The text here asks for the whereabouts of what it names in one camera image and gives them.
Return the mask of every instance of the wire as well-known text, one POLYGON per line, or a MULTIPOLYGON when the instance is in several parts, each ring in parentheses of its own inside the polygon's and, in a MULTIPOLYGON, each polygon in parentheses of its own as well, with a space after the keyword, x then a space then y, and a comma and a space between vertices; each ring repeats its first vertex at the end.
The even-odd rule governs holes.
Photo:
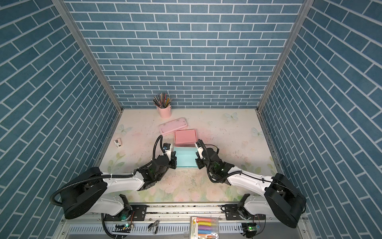
POLYGON ((105 231, 106 235, 108 235, 109 237, 114 238, 114 239, 122 239, 122 238, 126 237, 124 235, 114 235, 114 234, 112 234, 112 233, 110 233, 108 231, 108 229, 106 228, 106 225, 105 225, 105 220, 104 220, 104 214, 103 213, 101 213, 101 221, 102 221, 102 227, 104 228, 104 231, 105 231))
POLYGON ((263 229, 261 230, 261 232, 259 232, 258 234, 256 233, 256 235, 255 236, 257 236, 257 235, 260 235, 263 231, 264 231, 264 229, 265 229, 265 224, 267 223, 267 217, 264 217, 264 226, 263 226, 263 229))
POLYGON ((214 146, 216 148, 216 154, 219 153, 219 148, 216 145, 209 145, 209 146, 214 146))
POLYGON ((200 146, 202 147, 203 151, 206 153, 206 157, 208 159, 208 162, 207 162, 207 165, 206 165, 206 169, 207 169, 207 175, 208 175, 208 178, 210 179, 211 182, 213 182, 214 184, 217 184, 217 183, 221 183, 221 182, 224 182, 228 177, 231 177, 232 175, 235 175, 235 174, 240 174, 241 171, 236 171, 236 172, 232 172, 232 173, 229 173, 227 174, 226 176, 222 177, 221 179, 219 180, 214 180, 211 175, 210 175, 210 168, 212 167, 212 165, 210 165, 210 162, 211 162, 211 159, 210 159, 210 156, 207 152, 207 148, 206 148, 206 145, 203 143, 202 140, 197 140, 200 144, 200 146))
POLYGON ((256 214, 257 215, 257 219, 259 220, 259 226, 260 226, 260 216, 259 214, 256 214))
POLYGON ((130 225, 133 223, 133 217, 134 217, 134 213, 135 213, 135 211, 133 211, 133 214, 131 215, 131 221, 130 221, 130 225))
POLYGON ((147 166, 149 166, 150 164, 152 164, 152 161, 155 159, 155 151, 157 149, 158 142, 159 142, 160 150, 162 150, 163 154, 166 154, 165 150, 163 149, 162 140, 163 140, 163 136, 159 135, 157 140, 155 141, 154 148, 152 149, 152 160, 150 162, 148 162, 147 164, 143 165, 142 167, 138 168, 138 171, 142 170, 142 169, 146 168, 147 166))
POLYGON ((99 180, 99 179, 109 179, 111 177, 113 178, 119 178, 119 179, 125 179, 125 178, 129 178, 129 177, 132 177, 134 176, 134 174, 129 174, 129 175, 100 175, 100 176, 94 176, 94 177, 90 177, 88 179, 84 179, 84 180, 81 180, 81 181, 78 181, 78 182, 74 182, 74 183, 71 183, 71 184, 68 184, 68 185, 65 185, 63 186, 62 188, 58 189, 57 191, 55 191, 49 198, 50 200, 50 203, 55 205, 55 206, 62 206, 62 202, 59 202, 57 200, 55 200, 55 197, 61 193, 62 191, 70 188, 70 187, 75 187, 79 184, 83 184, 83 183, 86 183, 86 182, 91 182, 91 181, 96 181, 96 180, 99 180))
POLYGON ((251 177, 251 178, 253 178, 253 179, 257 179, 257 180, 263 181, 263 182, 270 182, 270 183, 279 185, 279 186, 281 186, 281 187, 284 187, 284 188, 288 189, 288 190, 291 191, 291 192, 294 192, 297 196, 299 196, 299 197, 304 201, 304 210, 303 210, 302 213, 305 212, 305 210, 306 210, 306 200, 304 199, 304 197, 302 197, 302 196, 301 196, 299 193, 297 193, 296 191, 293 191, 292 189, 290 189, 290 188, 288 188, 288 187, 286 187, 286 186, 284 186, 284 185, 278 184, 278 183, 276 183, 276 182, 272 182, 272 181, 269 181, 269 180, 265 180, 265 179, 263 179, 263 178, 259 179, 259 178, 253 177, 253 176, 248 175, 248 174, 245 174, 245 173, 242 173, 242 174, 244 174, 245 176, 251 177))

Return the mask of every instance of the blue brick wallpaper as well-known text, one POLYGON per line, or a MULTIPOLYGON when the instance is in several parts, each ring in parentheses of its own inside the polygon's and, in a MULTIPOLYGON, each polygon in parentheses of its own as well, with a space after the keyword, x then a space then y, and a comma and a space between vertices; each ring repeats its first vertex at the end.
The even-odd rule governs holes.
POLYGON ((66 0, 125 108, 257 106, 303 0, 66 0))
POLYGON ((382 1, 315 0, 263 114, 318 238, 382 238, 382 1))
POLYGON ((115 117, 52 2, 1 0, 1 239, 53 236, 50 194, 93 165, 115 117))

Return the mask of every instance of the black cable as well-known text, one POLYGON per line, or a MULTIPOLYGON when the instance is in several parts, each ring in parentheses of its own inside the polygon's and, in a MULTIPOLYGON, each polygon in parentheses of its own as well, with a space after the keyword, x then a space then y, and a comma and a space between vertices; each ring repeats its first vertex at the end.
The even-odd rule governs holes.
POLYGON ((210 156, 208 155, 206 145, 203 143, 202 140, 198 140, 198 142, 199 142, 200 146, 202 147, 203 151, 206 152, 206 156, 207 156, 207 159, 208 159, 208 163, 207 163, 207 166, 206 166, 206 168, 207 168, 207 175, 208 175, 208 178, 210 179, 211 182, 213 182, 213 183, 220 183, 220 182, 224 181, 225 179, 227 179, 228 177, 230 177, 230 176, 232 176, 232 175, 235 175, 235 174, 244 174, 244 175, 246 175, 246 176, 248 176, 248 177, 251 177, 251 178, 253 178, 253 179, 257 179, 257 180, 262 181, 262 182, 270 182, 270 183, 279 185, 279 186, 281 186, 281 187, 284 187, 284 188, 288 189, 289 191, 294 192, 297 196, 301 197, 301 199, 304 201, 304 210, 303 210, 302 213, 305 212, 305 210, 306 210, 306 200, 304 199, 304 197, 302 197, 299 193, 293 191, 292 189, 290 189, 290 188, 288 188, 288 187, 286 187, 286 186, 284 186, 284 185, 278 184, 278 183, 276 183, 276 182, 272 182, 272 181, 269 181, 269 180, 265 180, 264 178, 259 179, 259 178, 256 178, 256 177, 247 175, 247 174, 245 174, 245 173, 242 173, 241 171, 232 172, 232 173, 226 175, 225 177, 223 177, 223 178, 221 178, 221 179, 219 179, 219 180, 213 180, 212 177, 211 177, 211 175, 210 175, 210 166, 209 166, 209 162, 211 161, 211 159, 210 159, 210 156))
MULTIPOLYGON (((155 151, 156 151, 156 149, 157 149, 157 144, 158 144, 159 140, 160 140, 160 143, 159 143, 160 149, 162 150, 162 152, 163 152, 164 154, 166 153, 165 150, 163 149, 163 144, 162 144, 163 136, 162 136, 162 135, 159 135, 158 138, 157 138, 157 140, 155 141, 154 148, 152 149, 152 161, 155 159, 155 151)), ((152 161, 150 161, 150 162, 148 162, 147 164, 145 164, 145 165, 143 165, 142 167, 140 167, 140 168, 138 169, 138 171, 139 171, 139 170, 142 170, 142 169, 146 168, 147 166, 149 166, 150 164, 152 164, 152 161)))
POLYGON ((302 213, 305 212, 305 210, 306 210, 306 200, 304 199, 304 197, 302 197, 302 196, 301 196, 299 193, 297 193, 296 191, 293 191, 292 189, 290 189, 290 188, 288 188, 288 187, 286 187, 286 186, 284 186, 284 185, 278 184, 278 183, 276 183, 276 182, 272 182, 272 181, 269 181, 269 180, 265 180, 265 179, 263 179, 263 178, 262 178, 262 179, 259 179, 259 178, 253 177, 253 176, 248 175, 248 174, 245 174, 245 173, 242 173, 242 174, 244 174, 245 176, 251 177, 251 178, 253 178, 253 179, 257 179, 257 180, 263 181, 263 182, 270 182, 270 183, 279 185, 279 186, 281 186, 281 187, 283 187, 283 188, 288 189, 288 190, 291 191, 291 192, 294 192, 297 196, 301 197, 301 199, 304 201, 304 211, 303 211, 302 213))
POLYGON ((216 148, 216 153, 219 153, 219 148, 216 145, 209 145, 209 146, 214 146, 216 148))
POLYGON ((78 181, 78 182, 74 182, 74 183, 71 183, 71 184, 68 184, 68 185, 65 185, 63 186, 62 188, 58 189, 57 191, 55 191, 49 198, 51 204, 55 205, 55 206, 62 206, 62 202, 59 202, 55 199, 55 197, 61 193, 62 191, 70 188, 70 187, 74 187, 74 186, 77 186, 79 184, 83 184, 85 182, 91 182, 91 181, 96 181, 96 180, 99 180, 99 179, 108 179, 108 178, 118 178, 118 179, 125 179, 125 178, 129 178, 129 177, 132 177, 134 176, 133 174, 129 174, 129 175, 101 175, 101 176, 95 176, 95 177, 90 177, 88 179, 84 179, 84 180, 81 180, 81 181, 78 181))
POLYGON ((106 228, 106 225, 105 225, 105 220, 104 220, 104 214, 103 213, 101 213, 101 221, 102 221, 102 227, 104 228, 104 231, 105 231, 106 235, 108 235, 109 237, 114 238, 114 239, 122 239, 122 238, 126 237, 125 235, 114 235, 114 234, 112 234, 112 233, 110 233, 108 231, 108 229, 106 228))
POLYGON ((207 152, 206 145, 203 143, 202 140, 198 140, 198 142, 199 142, 200 146, 202 147, 203 151, 206 153, 206 157, 207 157, 207 159, 208 159, 208 163, 207 163, 207 165, 206 165, 206 169, 207 169, 207 175, 208 175, 208 178, 210 179, 211 182, 213 182, 213 183, 215 183, 215 184, 217 184, 217 183, 221 183, 221 182, 225 181, 228 177, 230 177, 230 176, 232 176, 232 175, 235 175, 235 174, 240 174, 240 173, 241 173, 241 171, 232 172, 232 173, 229 173, 229 174, 227 174, 226 176, 222 177, 222 178, 219 179, 219 180, 214 180, 214 179, 211 177, 211 175, 210 175, 210 167, 212 167, 212 166, 210 166, 210 164, 209 164, 209 162, 211 161, 211 159, 210 159, 210 156, 209 156, 209 154, 208 154, 208 152, 207 152))

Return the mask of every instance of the small white object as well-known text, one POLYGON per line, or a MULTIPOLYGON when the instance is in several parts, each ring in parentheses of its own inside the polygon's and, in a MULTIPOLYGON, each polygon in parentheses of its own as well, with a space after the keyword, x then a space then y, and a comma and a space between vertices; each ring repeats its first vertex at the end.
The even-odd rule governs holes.
POLYGON ((122 147, 121 138, 118 138, 118 139, 114 140, 114 143, 115 143, 115 146, 117 146, 117 148, 122 147))

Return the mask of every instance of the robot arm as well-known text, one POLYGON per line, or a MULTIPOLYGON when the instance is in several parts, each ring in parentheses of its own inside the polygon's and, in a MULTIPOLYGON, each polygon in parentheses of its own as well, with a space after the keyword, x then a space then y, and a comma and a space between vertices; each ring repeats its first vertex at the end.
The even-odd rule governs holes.
POLYGON ((244 187, 267 200, 268 205, 260 208, 258 204, 252 203, 256 200, 254 196, 244 195, 237 207, 243 218, 248 219, 258 213, 268 214, 271 209, 282 223, 296 228, 301 214, 305 212, 306 199, 284 175, 277 173, 271 177, 244 171, 223 162, 218 156, 219 149, 215 152, 212 148, 206 148, 202 140, 198 140, 195 146, 196 164, 199 169, 206 167, 211 182, 244 187))
POLYGON ((79 217, 87 212, 118 215, 122 220, 131 213, 131 206, 125 195, 110 196, 108 193, 124 190, 141 191, 160 181, 169 168, 176 168, 176 152, 171 152, 171 145, 162 145, 160 135, 154 145, 153 159, 146 165, 135 169, 130 174, 109 174, 93 167, 80 174, 62 188, 54 192, 50 201, 63 207, 66 219, 79 217), (155 149, 160 140, 163 155, 155 158, 155 149), (60 194, 62 203, 55 200, 60 194))

